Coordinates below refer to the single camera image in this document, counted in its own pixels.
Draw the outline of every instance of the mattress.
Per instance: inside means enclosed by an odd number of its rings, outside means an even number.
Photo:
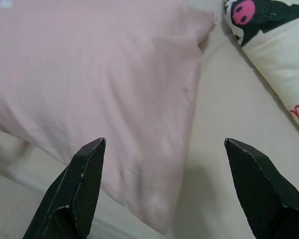
[[[245,142],[265,153],[299,190],[299,129],[265,80],[239,49],[222,20],[222,0],[191,0],[215,11],[216,25],[201,45],[202,74],[198,87],[183,190],[168,239],[252,239],[236,196],[223,146],[225,138]],[[0,144],[14,144],[6,135]],[[38,149],[23,159],[0,160],[0,173],[40,191],[65,166]],[[101,193],[96,227],[117,238],[164,238]]]

